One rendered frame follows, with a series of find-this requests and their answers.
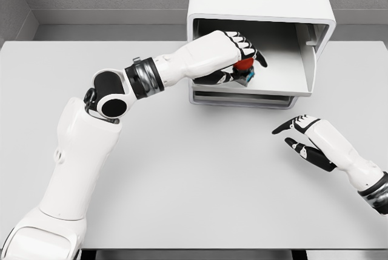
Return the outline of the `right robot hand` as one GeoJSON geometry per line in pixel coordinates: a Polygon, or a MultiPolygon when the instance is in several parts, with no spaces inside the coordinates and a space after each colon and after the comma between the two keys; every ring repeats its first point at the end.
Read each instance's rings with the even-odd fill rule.
{"type": "Polygon", "coordinates": [[[335,168],[345,170],[355,163],[355,149],[329,121],[299,115],[281,124],[272,133],[275,135],[292,128],[307,136],[313,146],[292,138],[286,138],[286,144],[311,164],[331,172],[335,168]]]}

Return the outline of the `white tabletop storage cabinet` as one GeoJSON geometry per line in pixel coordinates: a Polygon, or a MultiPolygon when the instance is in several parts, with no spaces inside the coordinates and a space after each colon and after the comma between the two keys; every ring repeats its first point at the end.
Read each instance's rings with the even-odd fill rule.
{"type": "MultiPolygon", "coordinates": [[[[315,35],[316,63],[329,41],[336,21],[329,0],[189,0],[187,26],[194,19],[294,22],[309,24],[315,35]]],[[[300,97],[201,92],[189,84],[194,104],[287,109],[300,97]]]]}

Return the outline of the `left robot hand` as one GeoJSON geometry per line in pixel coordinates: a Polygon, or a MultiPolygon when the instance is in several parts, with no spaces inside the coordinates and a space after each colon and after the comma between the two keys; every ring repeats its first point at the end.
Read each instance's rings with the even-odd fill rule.
{"type": "Polygon", "coordinates": [[[240,32],[216,30],[187,45],[192,58],[187,74],[195,84],[219,85],[232,82],[233,64],[253,58],[266,68],[263,54],[240,32]]]}

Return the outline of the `red load switch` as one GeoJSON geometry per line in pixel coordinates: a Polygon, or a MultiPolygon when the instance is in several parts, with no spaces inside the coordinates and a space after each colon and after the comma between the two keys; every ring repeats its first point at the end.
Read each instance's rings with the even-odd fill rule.
{"type": "Polygon", "coordinates": [[[241,84],[242,86],[247,87],[250,80],[255,75],[253,63],[253,58],[247,58],[233,64],[233,80],[241,84]]]}

